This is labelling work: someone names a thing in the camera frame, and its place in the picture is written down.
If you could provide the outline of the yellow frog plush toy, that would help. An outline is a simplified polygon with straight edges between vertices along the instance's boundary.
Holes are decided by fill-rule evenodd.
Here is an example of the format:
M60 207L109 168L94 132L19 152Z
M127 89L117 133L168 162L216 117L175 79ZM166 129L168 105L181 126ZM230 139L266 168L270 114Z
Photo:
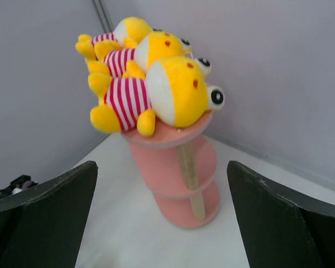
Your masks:
M150 32L139 44L129 41L129 47L114 49L106 41L96 44L97 60L88 63L91 73L103 73L114 78L135 76L144 78L151 64L169 56L184 56L192 51L188 40L164 31Z

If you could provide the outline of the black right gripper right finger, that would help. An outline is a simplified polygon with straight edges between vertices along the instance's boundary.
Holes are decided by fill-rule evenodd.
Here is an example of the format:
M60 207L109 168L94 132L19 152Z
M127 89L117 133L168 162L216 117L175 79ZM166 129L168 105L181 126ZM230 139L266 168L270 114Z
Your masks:
M238 161L227 178L250 267L335 267L335 205Z

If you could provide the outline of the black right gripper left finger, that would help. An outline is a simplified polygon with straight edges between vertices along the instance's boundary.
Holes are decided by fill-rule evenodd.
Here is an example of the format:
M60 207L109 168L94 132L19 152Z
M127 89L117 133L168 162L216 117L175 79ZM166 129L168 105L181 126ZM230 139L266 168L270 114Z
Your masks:
M74 267L97 177L86 161L0 199L0 267Z

